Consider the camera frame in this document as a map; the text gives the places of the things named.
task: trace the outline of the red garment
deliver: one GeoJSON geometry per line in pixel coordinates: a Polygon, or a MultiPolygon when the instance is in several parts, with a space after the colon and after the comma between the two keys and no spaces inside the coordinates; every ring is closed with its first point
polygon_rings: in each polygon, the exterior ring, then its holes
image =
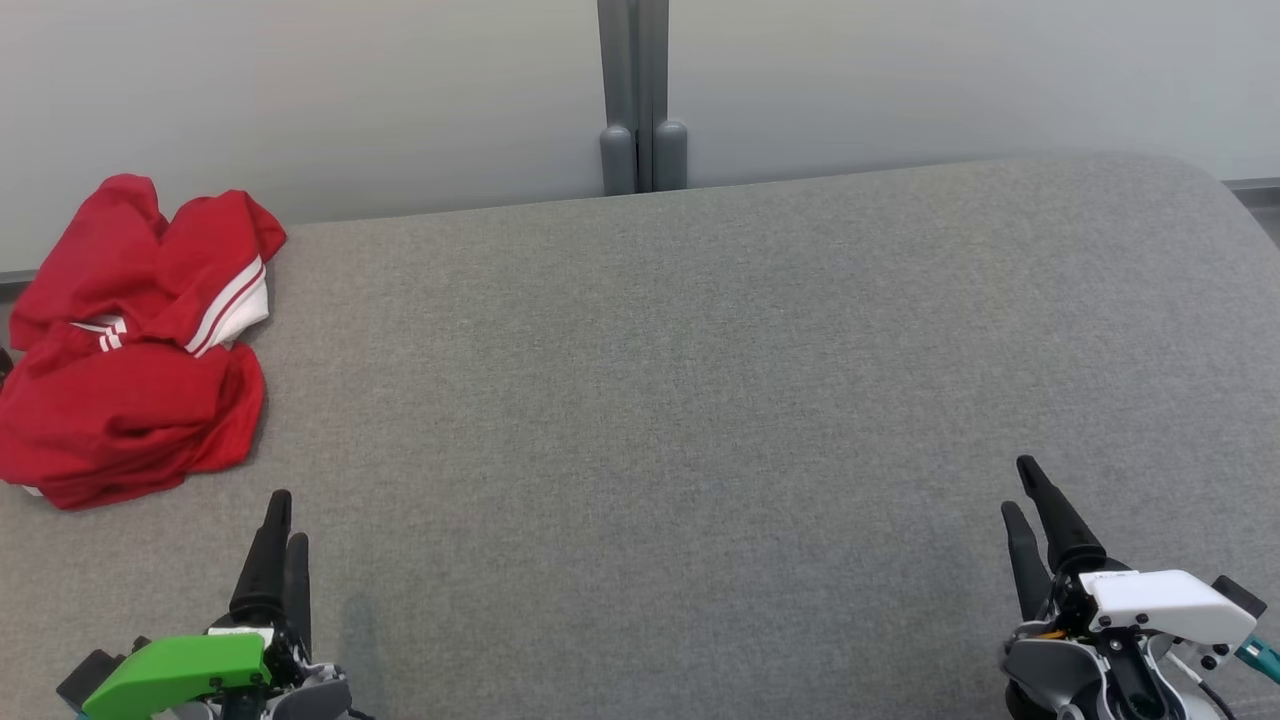
{"type": "Polygon", "coordinates": [[[170,223],[150,179],[104,182],[9,320],[27,355],[0,388],[0,478],[81,510],[243,461],[264,383],[233,340],[266,316],[284,237],[241,191],[170,223]]]}

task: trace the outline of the gray metal post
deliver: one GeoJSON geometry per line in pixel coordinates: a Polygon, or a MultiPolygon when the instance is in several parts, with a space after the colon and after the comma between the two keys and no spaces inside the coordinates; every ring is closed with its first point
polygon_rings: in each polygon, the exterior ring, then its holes
{"type": "Polygon", "coordinates": [[[605,195],[687,186],[689,132],[667,119],[669,0],[596,0],[605,195]]]}

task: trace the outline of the white wall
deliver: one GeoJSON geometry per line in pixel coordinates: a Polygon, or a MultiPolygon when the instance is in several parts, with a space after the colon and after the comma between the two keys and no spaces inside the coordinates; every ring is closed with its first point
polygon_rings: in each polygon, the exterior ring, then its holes
{"type": "Polygon", "coordinates": [[[105,177],[288,223],[603,192],[591,0],[4,0],[0,273],[105,177]]]}
{"type": "Polygon", "coordinates": [[[1280,177],[1275,0],[672,0],[692,186],[1048,149],[1280,177]]]}

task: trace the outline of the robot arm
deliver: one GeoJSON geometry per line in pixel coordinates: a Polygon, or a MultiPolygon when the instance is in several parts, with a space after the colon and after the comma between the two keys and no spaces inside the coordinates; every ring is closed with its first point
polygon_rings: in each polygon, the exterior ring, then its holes
{"type": "Polygon", "coordinates": [[[1251,644],[1251,633],[1266,605],[1225,577],[1208,585],[1181,570],[1132,570],[1107,556],[1034,459],[1019,457],[1018,470],[1044,527],[1052,575],[1021,510],[1004,503],[1023,612],[1001,659],[1011,680],[1010,714],[1018,720],[1216,719],[1212,707],[1183,697],[1161,674],[1157,661],[1174,652],[1175,665],[1231,717],[1188,664],[1215,671],[1233,653],[1248,653],[1252,666],[1265,665],[1265,646],[1251,644]]]}
{"type": "Polygon", "coordinates": [[[58,688],[88,720],[335,720],[351,710],[346,674],[311,661],[307,536],[289,537],[292,497],[271,495],[227,615],[200,635],[91,653],[58,688]]]}

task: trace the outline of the gray cushion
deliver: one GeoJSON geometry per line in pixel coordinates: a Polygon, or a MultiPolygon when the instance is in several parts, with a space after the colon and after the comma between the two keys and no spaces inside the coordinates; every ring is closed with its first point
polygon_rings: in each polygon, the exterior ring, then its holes
{"type": "Polygon", "coordinates": [[[214,620],[278,487],[379,720],[1000,717],[1021,452],[1112,555],[1280,602],[1280,254],[1174,160],[307,225],[271,282],[251,462],[0,492],[6,717],[214,620]]]}

